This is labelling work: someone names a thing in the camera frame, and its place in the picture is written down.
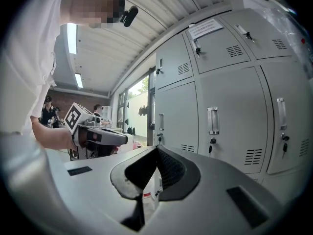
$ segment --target fluorescent light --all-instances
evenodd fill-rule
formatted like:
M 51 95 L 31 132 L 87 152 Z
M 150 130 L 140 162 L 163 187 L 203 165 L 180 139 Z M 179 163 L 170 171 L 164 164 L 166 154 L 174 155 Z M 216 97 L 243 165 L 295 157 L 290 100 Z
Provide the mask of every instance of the fluorescent light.
M 83 87 L 83 83 L 82 83 L 82 77 L 80 74 L 75 73 L 75 78 L 76 78 L 76 82 L 79 88 Z
M 288 9 L 291 13 L 293 13 L 293 14 L 295 14 L 295 15 L 297 15 L 297 13 L 293 10 L 293 9 Z
M 76 32 L 77 32 L 77 25 L 68 23 L 67 24 L 67 42 L 68 42 L 68 50 L 72 54 L 77 54 L 76 48 Z

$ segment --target door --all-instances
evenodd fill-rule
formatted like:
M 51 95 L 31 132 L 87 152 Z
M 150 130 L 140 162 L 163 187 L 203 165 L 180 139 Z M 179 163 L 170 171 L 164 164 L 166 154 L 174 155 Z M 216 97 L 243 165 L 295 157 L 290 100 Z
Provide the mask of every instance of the door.
M 275 118 L 268 173 L 276 173 L 308 159 L 313 137 L 313 101 L 309 82 L 298 63 L 268 63 L 261 67 L 268 82 Z M 283 133 L 289 140 L 281 138 Z
M 256 59 L 292 55 L 285 37 L 254 10 L 245 9 L 221 18 L 240 34 Z M 253 41 L 246 38 L 246 32 L 250 33 Z
M 197 45 L 201 47 L 199 57 L 189 32 L 186 34 L 193 47 L 199 73 L 250 61 L 244 48 L 225 27 L 197 39 Z
M 200 80 L 207 115 L 207 156 L 244 173 L 260 172 L 267 144 L 268 120 L 263 90 L 254 67 Z M 216 143 L 210 144 L 212 138 Z
M 192 77 L 190 59 L 182 34 L 172 37 L 156 50 L 156 89 Z
M 160 133 L 163 134 L 161 144 L 198 152 L 198 106 L 194 82 L 156 92 L 156 134 Z

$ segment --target gray metal locker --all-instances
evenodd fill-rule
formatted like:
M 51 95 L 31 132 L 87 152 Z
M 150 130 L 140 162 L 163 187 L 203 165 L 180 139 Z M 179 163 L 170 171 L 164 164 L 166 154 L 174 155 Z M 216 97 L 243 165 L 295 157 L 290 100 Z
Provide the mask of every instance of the gray metal locker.
M 291 56 L 292 50 L 285 37 L 266 19 L 252 9 L 221 16 L 245 40 L 256 59 Z M 249 32 L 253 41 L 246 38 Z
M 268 82 L 275 118 L 268 173 L 276 173 L 291 169 L 309 158 L 313 138 L 313 100 L 300 64 L 268 63 L 261 67 Z M 283 133 L 289 140 L 282 139 Z
M 268 135 L 263 89 L 254 67 L 200 80 L 207 115 L 207 151 L 244 173 L 260 172 Z
M 194 82 L 156 92 L 156 134 L 160 133 L 163 134 L 163 145 L 198 152 L 198 106 Z
M 192 77 L 192 69 L 182 34 L 172 37 L 156 50 L 156 89 Z
M 193 47 L 193 40 L 186 33 Z M 221 67 L 250 61 L 246 51 L 227 28 L 219 29 L 197 39 L 201 46 L 198 57 L 193 47 L 199 73 L 211 71 Z

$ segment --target wall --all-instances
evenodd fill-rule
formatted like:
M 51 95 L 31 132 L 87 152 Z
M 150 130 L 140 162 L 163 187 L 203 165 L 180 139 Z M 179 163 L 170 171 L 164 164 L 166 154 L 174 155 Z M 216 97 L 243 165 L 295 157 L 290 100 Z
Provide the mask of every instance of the wall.
M 110 104 L 109 99 L 57 92 L 52 90 L 48 91 L 48 95 L 52 97 L 52 105 L 61 109 L 61 112 L 59 113 L 60 118 L 65 117 L 73 103 L 78 103 L 86 107 L 91 112 L 93 111 L 93 106 L 96 104 L 101 104 L 102 106 L 107 106 Z

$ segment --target black and white marker cube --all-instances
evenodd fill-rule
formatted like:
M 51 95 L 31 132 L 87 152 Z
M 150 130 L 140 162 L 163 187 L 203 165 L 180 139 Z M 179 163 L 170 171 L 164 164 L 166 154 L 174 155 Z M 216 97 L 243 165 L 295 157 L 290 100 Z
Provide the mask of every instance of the black and white marker cube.
M 74 134 L 78 124 L 84 124 L 87 119 L 92 120 L 94 114 L 77 103 L 73 103 L 65 116 L 65 124 L 69 128 L 71 134 Z

